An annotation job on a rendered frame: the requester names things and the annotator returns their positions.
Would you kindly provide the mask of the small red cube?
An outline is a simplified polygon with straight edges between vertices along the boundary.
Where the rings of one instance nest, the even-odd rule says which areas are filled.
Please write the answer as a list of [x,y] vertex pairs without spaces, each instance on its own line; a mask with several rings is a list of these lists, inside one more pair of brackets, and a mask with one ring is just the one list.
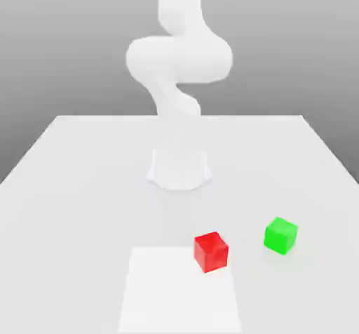
[[210,232],[194,238],[194,259],[204,273],[226,267],[229,245],[218,232]]

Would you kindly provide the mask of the small green cube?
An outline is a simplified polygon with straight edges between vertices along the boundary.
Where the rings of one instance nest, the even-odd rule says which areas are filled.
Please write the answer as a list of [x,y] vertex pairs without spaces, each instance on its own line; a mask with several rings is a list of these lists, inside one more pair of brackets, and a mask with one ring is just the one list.
[[296,238],[297,226],[283,218],[276,217],[265,229],[264,245],[276,253],[286,255],[294,246]]

